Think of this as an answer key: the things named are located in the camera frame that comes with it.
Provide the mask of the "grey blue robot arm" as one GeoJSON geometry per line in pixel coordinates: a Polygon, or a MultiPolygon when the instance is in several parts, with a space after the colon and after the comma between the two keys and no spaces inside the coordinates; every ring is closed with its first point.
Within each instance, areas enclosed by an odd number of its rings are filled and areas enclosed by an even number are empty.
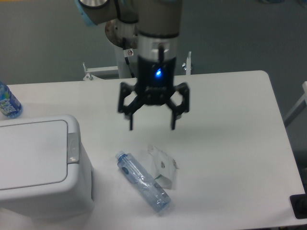
{"type": "Polygon", "coordinates": [[[166,104],[172,111],[171,128],[189,112],[187,83],[174,85],[177,39],[183,2],[181,0],[77,0],[87,24],[114,19],[137,25],[137,82],[120,84],[118,112],[132,122],[143,105],[166,104]]]}

